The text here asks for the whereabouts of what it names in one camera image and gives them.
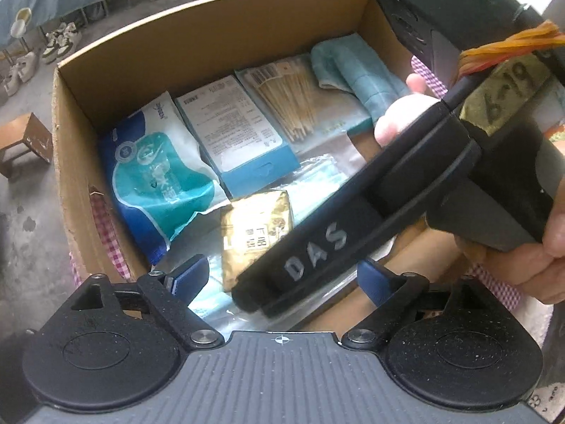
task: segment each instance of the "cardboard box flap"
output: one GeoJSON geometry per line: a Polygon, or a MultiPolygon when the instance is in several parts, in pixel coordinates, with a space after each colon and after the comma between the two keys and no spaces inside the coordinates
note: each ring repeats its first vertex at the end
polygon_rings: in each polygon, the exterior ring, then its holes
{"type": "Polygon", "coordinates": [[[168,90],[357,30],[368,0],[199,0],[108,35],[59,66],[97,132],[168,90]]]}
{"type": "MultiPolygon", "coordinates": [[[[102,246],[90,206],[90,192],[111,196],[96,148],[97,136],[78,107],[69,88],[55,70],[53,80],[53,147],[55,176],[67,241],[81,279],[92,273],[107,274],[112,282],[123,282],[102,246]]],[[[118,243],[132,277],[149,270],[122,222],[109,212],[118,243]]]]}

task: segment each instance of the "blue and white package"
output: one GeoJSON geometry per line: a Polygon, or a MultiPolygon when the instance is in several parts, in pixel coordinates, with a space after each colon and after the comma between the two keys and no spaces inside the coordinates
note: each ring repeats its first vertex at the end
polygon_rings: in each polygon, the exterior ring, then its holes
{"type": "Polygon", "coordinates": [[[256,193],[300,166],[233,75],[177,98],[176,104],[234,198],[256,193]]]}
{"type": "Polygon", "coordinates": [[[197,213],[230,203],[169,93],[121,121],[99,149],[118,210],[152,265],[197,213]]]}

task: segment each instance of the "sneaker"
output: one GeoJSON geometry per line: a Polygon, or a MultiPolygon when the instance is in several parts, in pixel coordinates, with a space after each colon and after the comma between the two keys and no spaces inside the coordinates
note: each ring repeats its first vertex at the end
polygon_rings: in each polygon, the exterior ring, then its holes
{"type": "Polygon", "coordinates": [[[18,58],[18,76],[22,83],[28,82],[35,73],[37,66],[37,56],[33,51],[28,52],[25,56],[18,58]]]}
{"type": "Polygon", "coordinates": [[[18,76],[18,70],[18,64],[12,65],[8,76],[4,80],[4,83],[2,83],[2,86],[4,86],[4,90],[9,97],[12,97],[18,92],[18,89],[20,89],[20,77],[18,76]]]}
{"type": "Polygon", "coordinates": [[[61,25],[59,25],[59,28],[53,30],[53,33],[56,33],[57,35],[62,35],[63,33],[65,33],[66,28],[67,28],[67,23],[61,22],[61,25]]]}
{"type": "Polygon", "coordinates": [[[61,42],[63,42],[63,35],[57,30],[47,34],[47,46],[41,55],[41,61],[44,64],[50,64],[57,58],[61,42]]]}
{"type": "Polygon", "coordinates": [[[64,59],[73,54],[76,51],[81,38],[83,38],[83,34],[77,30],[73,22],[67,25],[63,35],[63,41],[57,51],[57,59],[64,59]]]}

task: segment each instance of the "light blue towel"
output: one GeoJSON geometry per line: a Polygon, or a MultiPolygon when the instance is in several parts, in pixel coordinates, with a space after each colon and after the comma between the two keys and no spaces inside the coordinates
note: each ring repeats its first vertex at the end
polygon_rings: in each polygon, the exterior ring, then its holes
{"type": "Polygon", "coordinates": [[[410,93],[357,33],[318,43],[311,60],[320,87],[355,94],[373,123],[395,100],[410,93]]]}

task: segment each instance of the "grey ribbed surface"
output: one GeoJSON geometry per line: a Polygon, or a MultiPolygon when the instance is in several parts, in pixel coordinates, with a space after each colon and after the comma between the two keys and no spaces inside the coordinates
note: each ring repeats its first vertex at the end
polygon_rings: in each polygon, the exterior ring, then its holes
{"type": "Polygon", "coordinates": [[[546,424],[524,404],[455,413],[406,394],[370,353],[331,334],[236,332],[224,347],[190,355],[163,391],[117,412],[83,415],[41,408],[28,424],[546,424]]]}

